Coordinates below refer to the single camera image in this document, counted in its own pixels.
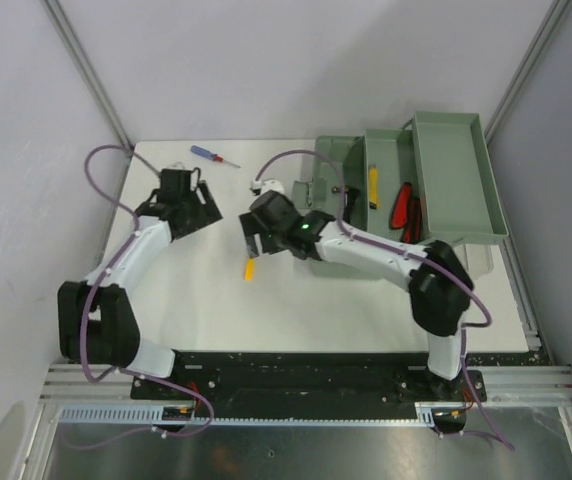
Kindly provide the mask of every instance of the green toolbox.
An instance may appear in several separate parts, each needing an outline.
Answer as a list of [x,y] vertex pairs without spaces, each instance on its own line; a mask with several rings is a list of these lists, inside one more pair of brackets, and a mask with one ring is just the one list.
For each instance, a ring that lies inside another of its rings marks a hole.
[[[315,142],[318,152],[342,168],[352,193],[359,192],[349,223],[399,241],[402,231],[390,228],[391,213],[408,182],[421,202],[422,243],[501,242],[508,231],[479,115],[416,112],[411,125],[411,130],[367,130],[362,137],[323,136]],[[321,160],[314,162],[312,181],[295,182],[293,201],[302,210],[335,215],[340,201],[337,176]],[[372,278],[341,265],[311,261],[310,266],[320,276]]]

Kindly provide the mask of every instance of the yellow object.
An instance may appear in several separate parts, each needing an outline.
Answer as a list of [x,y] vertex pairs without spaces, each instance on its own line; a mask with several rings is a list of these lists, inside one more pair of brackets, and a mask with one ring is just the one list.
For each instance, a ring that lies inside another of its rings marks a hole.
[[373,210],[379,208],[379,195],[377,194],[377,165],[368,167],[368,206]]
[[244,272],[244,280],[250,282],[253,279],[253,274],[255,273],[255,261],[252,258],[248,258],[246,262],[246,271]]

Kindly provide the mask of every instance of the gray wall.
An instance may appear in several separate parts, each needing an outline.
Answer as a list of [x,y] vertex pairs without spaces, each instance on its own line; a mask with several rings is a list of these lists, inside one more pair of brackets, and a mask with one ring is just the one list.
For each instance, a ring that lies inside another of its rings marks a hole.
[[[58,356],[57,288],[91,268],[110,210],[82,161],[111,141],[40,2],[0,0],[0,420],[18,401],[30,420]],[[105,187],[122,158],[99,159]]]
[[572,363],[572,10],[491,156],[539,322]]
[[552,0],[62,0],[136,140],[488,120]]

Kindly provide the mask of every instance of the white tabletop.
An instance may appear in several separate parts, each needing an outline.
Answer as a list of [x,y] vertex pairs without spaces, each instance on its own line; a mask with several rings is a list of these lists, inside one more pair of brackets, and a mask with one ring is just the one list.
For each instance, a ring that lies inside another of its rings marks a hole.
[[[215,164],[190,153],[200,145],[242,166]],[[223,215],[219,222],[173,242],[151,265],[131,298],[142,335],[178,350],[290,352],[416,352],[427,350],[425,332],[412,320],[408,294],[384,280],[315,277],[288,252],[255,260],[255,277],[244,280],[247,253],[238,215],[255,197],[250,181],[274,154],[314,148],[313,140],[140,142],[136,151],[161,169],[178,161],[199,166]],[[290,190],[310,158],[284,158],[266,178]],[[157,179],[133,159],[121,195],[136,207]],[[118,212],[110,253],[131,228]],[[469,351],[523,352],[526,340],[498,247],[494,269],[475,291],[494,317],[487,329],[469,333]],[[468,321],[482,321],[475,306]]]

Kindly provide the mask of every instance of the small white part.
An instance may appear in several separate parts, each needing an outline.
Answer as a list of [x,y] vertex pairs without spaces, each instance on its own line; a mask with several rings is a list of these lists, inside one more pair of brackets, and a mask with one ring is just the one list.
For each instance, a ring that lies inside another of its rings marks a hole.
[[142,375],[139,378],[142,380],[146,379],[146,375],[166,378],[173,370],[174,363],[175,352],[170,348],[162,347],[150,340],[140,338],[137,354],[127,368],[128,370],[141,373]]
[[428,333],[428,370],[446,380],[454,379],[461,368],[460,329],[450,337],[438,337]]
[[264,180],[263,182],[261,182],[261,187],[260,187],[260,195],[263,195],[266,192],[270,192],[275,191],[275,192],[279,192],[282,195],[284,195],[284,185],[282,185],[282,182],[280,182],[279,180],[274,180],[274,179],[269,179],[269,180]]

